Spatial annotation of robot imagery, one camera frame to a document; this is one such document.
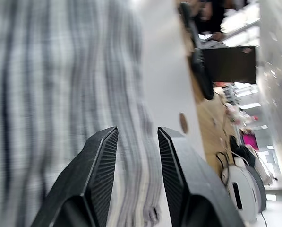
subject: plaid shirt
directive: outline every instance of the plaid shirt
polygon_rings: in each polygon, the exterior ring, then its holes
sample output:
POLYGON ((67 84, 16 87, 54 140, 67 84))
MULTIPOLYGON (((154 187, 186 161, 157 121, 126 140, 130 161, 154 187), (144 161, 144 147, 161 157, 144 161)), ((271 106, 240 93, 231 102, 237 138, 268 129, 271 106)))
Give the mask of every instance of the plaid shirt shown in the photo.
POLYGON ((158 222, 139 27, 120 0, 0 0, 0 227, 29 226, 86 139, 115 125, 108 226, 158 222))

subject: ceiling light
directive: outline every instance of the ceiling light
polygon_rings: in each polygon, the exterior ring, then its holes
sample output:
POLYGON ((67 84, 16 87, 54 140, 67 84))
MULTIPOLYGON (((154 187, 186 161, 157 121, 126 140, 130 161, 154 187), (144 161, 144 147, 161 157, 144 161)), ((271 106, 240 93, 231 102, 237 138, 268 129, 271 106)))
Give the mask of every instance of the ceiling light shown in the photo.
POLYGON ((267 200, 269 200, 269 201, 277 201, 276 195, 267 194, 265 196, 266 196, 267 200))
POLYGON ((270 70, 271 71, 271 73, 272 73, 272 76, 274 76, 275 78, 277 78, 276 77, 276 73, 273 71, 273 70, 270 70))
POLYGON ((236 97, 239 98, 239 97, 247 96, 247 95, 250 95, 250 94, 251 94, 251 91, 245 91, 245 92, 241 92, 241 93, 236 94, 236 97))
POLYGON ((251 84, 248 84, 248 83, 244 84, 244 83, 238 83, 238 82, 234 83, 234 85, 236 86, 237 89, 242 89, 242 88, 251 86, 251 84))
POLYGON ((247 110, 247 109, 259 107, 259 106, 261 106, 260 103, 250 103, 250 104, 247 104, 247 105, 240 105, 239 107, 243 110, 247 110))
POLYGON ((248 95, 251 95, 257 92, 258 92, 257 89, 253 89, 252 91, 244 91, 244 92, 237 93, 235 96, 239 98, 239 97, 248 96, 248 95))
POLYGON ((270 153, 269 151, 259 151, 257 154, 258 155, 269 155, 270 153))

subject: black cable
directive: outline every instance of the black cable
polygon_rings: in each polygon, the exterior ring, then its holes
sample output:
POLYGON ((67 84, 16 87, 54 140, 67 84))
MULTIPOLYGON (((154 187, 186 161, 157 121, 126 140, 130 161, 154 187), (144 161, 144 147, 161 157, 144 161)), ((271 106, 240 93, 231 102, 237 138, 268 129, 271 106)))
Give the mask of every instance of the black cable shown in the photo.
POLYGON ((229 177, 230 177, 230 172, 229 172, 229 161, 228 161, 228 157, 227 157, 227 155, 225 155, 224 153, 222 153, 222 152, 217 152, 217 153, 215 154, 215 155, 216 155, 216 158, 220 161, 220 163, 221 163, 221 165, 222 165, 222 170, 221 170, 221 179, 222 179, 222 172, 223 172, 223 170, 224 170, 225 168, 224 168, 224 165, 223 165, 222 160, 220 159, 220 157, 218 157, 218 155, 219 155, 219 154, 224 155, 225 160, 226 160, 226 164, 227 164, 226 168, 228 169, 228 177, 227 177, 227 179, 226 179, 226 182, 224 182, 224 185, 225 185, 225 186, 227 186, 227 185, 228 185, 228 182, 229 182, 229 177))
POLYGON ((264 216, 263 216, 263 213, 262 213, 262 212, 260 212, 260 214, 262 215, 263 220, 264 220, 264 222, 265 222, 265 227, 268 227, 267 221, 265 220, 265 218, 264 218, 264 216))

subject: pink screen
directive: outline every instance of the pink screen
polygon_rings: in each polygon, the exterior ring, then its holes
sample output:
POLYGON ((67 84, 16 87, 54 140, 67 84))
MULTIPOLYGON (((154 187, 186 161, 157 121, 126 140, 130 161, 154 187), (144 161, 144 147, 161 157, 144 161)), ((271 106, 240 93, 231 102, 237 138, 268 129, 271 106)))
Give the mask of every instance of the pink screen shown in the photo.
POLYGON ((243 135, 244 144, 250 144, 255 150, 258 150, 255 135, 243 135))

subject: fluorescent light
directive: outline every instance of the fluorescent light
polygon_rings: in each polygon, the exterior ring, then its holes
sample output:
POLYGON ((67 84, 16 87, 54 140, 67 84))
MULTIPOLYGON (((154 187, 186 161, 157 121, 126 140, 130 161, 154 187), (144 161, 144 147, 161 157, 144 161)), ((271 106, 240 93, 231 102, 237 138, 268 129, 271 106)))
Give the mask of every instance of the fluorescent light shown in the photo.
POLYGON ((236 94, 236 97, 239 98, 239 97, 247 96, 247 95, 250 95, 250 94, 251 94, 251 91, 245 91, 245 92, 241 92, 241 93, 236 94))
POLYGON ((261 130, 261 129, 267 129, 268 128, 268 126, 266 126, 266 125, 262 125, 262 126, 257 126, 257 127, 253 127, 253 128, 251 128, 251 130, 261 130))
POLYGON ((255 94, 255 93, 257 93, 257 92, 258 92, 257 89, 253 89, 253 90, 251 90, 251 91, 244 91, 244 92, 237 93, 235 96, 236 96, 237 98, 239 98, 239 97, 243 97, 243 96, 248 96, 248 95, 251 95, 251 94, 255 94))
POLYGON ((269 151, 259 151, 258 155, 269 155, 269 151))
POLYGON ((248 84, 248 83, 244 84, 244 83, 238 83, 238 82, 234 83, 234 85, 236 86, 237 89, 242 89, 242 88, 251 86, 251 84, 248 84))
POLYGON ((269 195, 269 194, 267 194, 265 196, 266 196, 267 200, 270 200, 270 201, 276 201, 277 200, 276 199, 276 195, 269 195))
POLYGON ((259 107, 259 106, 261 106, 260 103, 250 103, 250 104, 247 104, 247 105, 240 105, 239 107, 243 110, 247 110, 247 109, 251 109, 251 108, 259 107))

